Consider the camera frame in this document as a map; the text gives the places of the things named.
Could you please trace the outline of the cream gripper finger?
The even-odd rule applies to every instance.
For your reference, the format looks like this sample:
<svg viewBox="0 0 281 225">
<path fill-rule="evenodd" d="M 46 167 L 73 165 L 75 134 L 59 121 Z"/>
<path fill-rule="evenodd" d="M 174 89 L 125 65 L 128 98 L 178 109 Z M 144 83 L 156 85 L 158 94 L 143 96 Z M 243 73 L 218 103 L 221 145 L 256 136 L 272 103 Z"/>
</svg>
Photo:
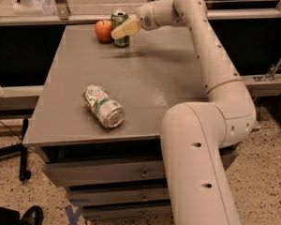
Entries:
<svg viewBox="0 0 281 225">
<path fill-rule="evenodd" d="M 121 24 L 118 22 L 112 22 L 112 26 L 113 29 L 111 31 L 111 37 L 113 39 L 124 38 L 138 33 L 141 30 L 141 22 L 137 18 L 128 18 Z"/>
</svg>

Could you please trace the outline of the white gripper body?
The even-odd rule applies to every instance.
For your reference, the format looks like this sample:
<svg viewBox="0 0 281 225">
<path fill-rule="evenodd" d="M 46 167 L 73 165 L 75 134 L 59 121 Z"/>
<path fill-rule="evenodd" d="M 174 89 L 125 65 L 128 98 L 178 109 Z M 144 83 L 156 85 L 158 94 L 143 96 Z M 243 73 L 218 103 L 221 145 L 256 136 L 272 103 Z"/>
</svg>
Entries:
<svg viewBox="0 0 281 225">
<path fill-rule="evenodd" d="M 159 25 L 155 19 L 155 2 L 146 3 L 136 8 L 136 15 L 144 30 L 155 30 Z"/>
</svg>

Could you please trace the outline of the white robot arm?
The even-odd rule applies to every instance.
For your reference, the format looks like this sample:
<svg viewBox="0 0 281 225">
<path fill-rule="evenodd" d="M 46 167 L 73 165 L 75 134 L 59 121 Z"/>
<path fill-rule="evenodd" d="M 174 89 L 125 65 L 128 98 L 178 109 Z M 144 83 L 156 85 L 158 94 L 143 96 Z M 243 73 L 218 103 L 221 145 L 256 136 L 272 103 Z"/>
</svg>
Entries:
<svg viewBox="0 0 281 225">
<path fill-rule="evenodd" d="M 113 38 L 185 24 L 207 101 L 166 111 L 161 150 L 175 225 L 241 225 L 220 149 L 241 142 L 256 124 L 253 100 L 207 19 L 204 0 L 157 0 L 117 26 Z"/>
</svg>

